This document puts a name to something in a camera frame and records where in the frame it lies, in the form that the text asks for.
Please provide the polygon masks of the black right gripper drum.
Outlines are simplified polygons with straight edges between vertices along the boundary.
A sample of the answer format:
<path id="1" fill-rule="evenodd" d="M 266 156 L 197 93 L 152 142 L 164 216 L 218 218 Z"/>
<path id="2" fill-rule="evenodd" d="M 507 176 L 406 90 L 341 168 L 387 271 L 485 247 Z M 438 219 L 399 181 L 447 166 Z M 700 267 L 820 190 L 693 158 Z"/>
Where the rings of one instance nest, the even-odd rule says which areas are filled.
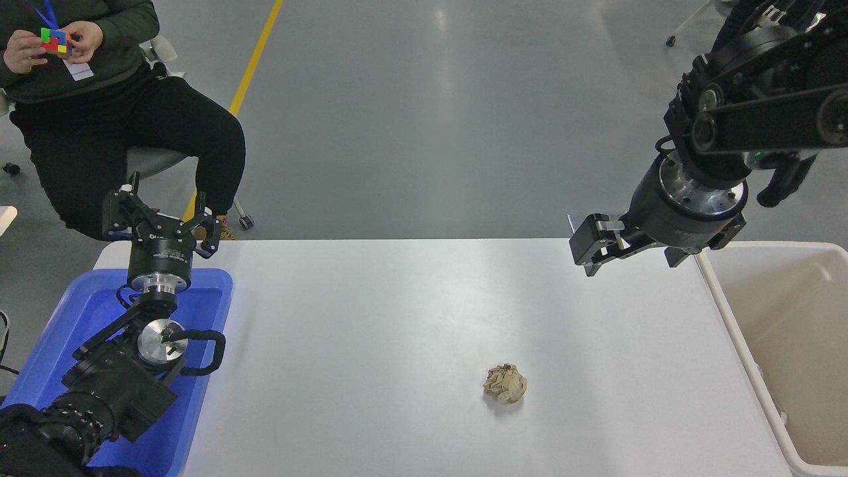
<path id="1" fill-rule="evenodd" d="M 703 186 L 678 158 L 657 158 L 626 213 L 626 239 L 675 248 L 706 246 L 738 215 L 738 187 Z"/>

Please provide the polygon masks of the person's right hand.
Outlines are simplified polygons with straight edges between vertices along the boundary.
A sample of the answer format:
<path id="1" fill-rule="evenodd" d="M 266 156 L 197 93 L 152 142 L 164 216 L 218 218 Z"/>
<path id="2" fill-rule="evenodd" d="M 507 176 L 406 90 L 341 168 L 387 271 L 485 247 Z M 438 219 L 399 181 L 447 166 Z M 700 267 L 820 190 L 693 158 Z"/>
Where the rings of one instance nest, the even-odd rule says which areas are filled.
<path id="1" fill-rule="evenodd" d="M 34 67 L 48 63 L 45 53 L 39 36 L 27 30 L 15 30 L 3 51 L 3 63 L 13 74 L 25 75 Z"/>

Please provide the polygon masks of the person's left hand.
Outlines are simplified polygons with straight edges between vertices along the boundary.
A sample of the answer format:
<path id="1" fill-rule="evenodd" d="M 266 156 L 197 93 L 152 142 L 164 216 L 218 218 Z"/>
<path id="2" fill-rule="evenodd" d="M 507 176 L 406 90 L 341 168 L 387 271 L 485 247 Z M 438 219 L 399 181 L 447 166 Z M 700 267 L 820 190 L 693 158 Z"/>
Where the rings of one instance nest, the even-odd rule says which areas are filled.
<path id="1" fill-rule="evenodd" d="M 103 31 L 93 21 L 75 21 L 60 28 L 69 36 L 70 54 L 61 56 L 70 64 L 87 64 L 103 43 Z"/>

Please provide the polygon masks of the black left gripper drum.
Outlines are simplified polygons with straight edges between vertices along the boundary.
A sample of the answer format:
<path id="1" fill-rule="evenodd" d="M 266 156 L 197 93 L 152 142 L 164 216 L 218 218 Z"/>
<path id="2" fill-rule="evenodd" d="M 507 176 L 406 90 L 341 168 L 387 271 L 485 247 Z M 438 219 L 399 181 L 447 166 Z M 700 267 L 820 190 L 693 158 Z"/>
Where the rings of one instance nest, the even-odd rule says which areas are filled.
<path id="1" fill-rule="evenodd" d="M 155 217 L 152 223 L 140 221 L 131 227 L 128 278 L 151 274 L 191 278 L 195 241 L 191 235 L 179 236 L 183 229 L 184 224 L 175 217 Z"/>

